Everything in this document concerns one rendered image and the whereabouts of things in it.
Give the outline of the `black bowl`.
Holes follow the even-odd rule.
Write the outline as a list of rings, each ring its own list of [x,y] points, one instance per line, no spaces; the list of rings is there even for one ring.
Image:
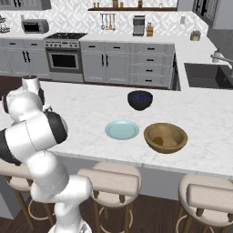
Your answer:
[[[147,91],[132,91],[127,95],[128,104],[137,111],[143,111],[150,107],[153,96]]]

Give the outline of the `tan chicken drumstick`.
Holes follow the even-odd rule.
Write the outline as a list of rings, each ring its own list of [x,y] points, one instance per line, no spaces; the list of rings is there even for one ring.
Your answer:
[[[165,147],[175,147],[177,145],[177,142],[171,137],[164,137],[163,140]]]

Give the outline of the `light blue plate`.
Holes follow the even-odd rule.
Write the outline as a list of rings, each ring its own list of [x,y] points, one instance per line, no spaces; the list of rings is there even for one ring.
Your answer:
[[[106,134],[116,140],[129,140],[139,133],[136,123],[129,120],[115,120],[106,125]]]

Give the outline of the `grey cupboards and drawers run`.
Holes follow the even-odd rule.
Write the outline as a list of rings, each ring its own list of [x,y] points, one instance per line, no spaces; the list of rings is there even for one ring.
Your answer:
[[[84,80],[170,89],[174,44],[82,41]]]

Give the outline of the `beige cushioned bar stool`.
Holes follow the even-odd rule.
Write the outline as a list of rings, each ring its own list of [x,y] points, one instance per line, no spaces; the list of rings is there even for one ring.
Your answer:
[[[136,167],[98,162],[92,168],[81,168],[78,175],[88,177],[93,185],[93,199],[96,233],[110,233],[100,223],[102,213],[107,218],[110,208],[124,208],[124,230],[129,233],[133,224],[133,202],[141,189],[141,173]]]
[[[7,184],[14,190],[26,221],[32,230],[35,229],[35,225],[33,223],[34,219],[38,221],[49,220],[51,226],[54,226],[55,214],[51,211],[48,204],[44,204],[46,216],[42,218],[36,217],[32,214],[31,205],[33,200],[30,200],[28,205],[25,204],[22,194],[29,193],[33,184],[33,179],[26,165],[21,164],[20,166],[16,166],[14,164],[7,163],[0,158],[0,175],[5,177]]]
[[[185,175],[178,184],[179,209],[175,233],[189,233],[192,220],[203,225],[201,233],[228,233],[233,226],[233,182],[218,177]]]

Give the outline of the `silver coffee machine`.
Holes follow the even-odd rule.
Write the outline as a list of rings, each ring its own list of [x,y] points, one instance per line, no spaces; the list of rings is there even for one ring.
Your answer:
[[[145,33],[145,16],[135,15],[133,18],[133,36],[143,36]]]

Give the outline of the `black gas hob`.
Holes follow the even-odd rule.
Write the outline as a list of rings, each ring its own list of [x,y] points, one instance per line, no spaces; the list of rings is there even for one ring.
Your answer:
[[[80,39],[81,37],[87,35],[87,33],[55,33],[52,34],[46,39]]]

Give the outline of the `dark sink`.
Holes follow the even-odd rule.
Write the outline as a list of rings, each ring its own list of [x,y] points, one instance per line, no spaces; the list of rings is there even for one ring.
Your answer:
[[[185,70],[190,87],[233,90],[233,78],[226,65],[185,63]]]

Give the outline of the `potted plant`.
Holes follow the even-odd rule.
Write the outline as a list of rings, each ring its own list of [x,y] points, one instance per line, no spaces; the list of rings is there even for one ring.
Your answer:
[[[194,30],[191,34],[190,34],[190,40],[191,41],[199,41],[200,40],[200,36],[201,33],[199,30]]]

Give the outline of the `grey base cupboards run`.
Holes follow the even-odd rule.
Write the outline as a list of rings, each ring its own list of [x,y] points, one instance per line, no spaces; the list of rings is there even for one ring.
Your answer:
[[[3,43],[14,76],[35,75],[39,78],[49,78],[42,39],[4,38]]]

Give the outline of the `silver tap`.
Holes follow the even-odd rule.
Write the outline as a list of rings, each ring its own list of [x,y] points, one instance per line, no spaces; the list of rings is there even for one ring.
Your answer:
[[[216,63],[218,60],[228,62],[231,65],[231,71],[229,76],[233,78],[233,60],[223,57],[218,50],[215,51],[214,54],[210,57],[212,58],[213,63]]]

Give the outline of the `silver toaster oven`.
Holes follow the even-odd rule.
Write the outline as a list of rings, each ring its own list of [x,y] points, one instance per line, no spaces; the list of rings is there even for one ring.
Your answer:
[[[49,31],[46,19],[24,19],[22,28],[26,34],[45,34]]]

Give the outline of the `brown wooden wall shelf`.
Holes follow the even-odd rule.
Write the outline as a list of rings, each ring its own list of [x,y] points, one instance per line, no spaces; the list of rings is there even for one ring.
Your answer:
[[[177,7],[93,7],[87,11],[154,11],[154,12],[176,12]]]

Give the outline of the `dark glass wall cupboard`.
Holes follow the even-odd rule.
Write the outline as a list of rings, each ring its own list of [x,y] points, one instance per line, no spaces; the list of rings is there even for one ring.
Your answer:
[[[233,0],[194,0],[192,11],[212,29],[233,30]]]

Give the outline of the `grey wall cupboard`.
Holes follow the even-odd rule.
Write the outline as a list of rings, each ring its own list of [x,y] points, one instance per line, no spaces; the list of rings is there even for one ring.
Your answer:
[[[0,0],[0,10],[43,11],[51,9],[50,0]]]

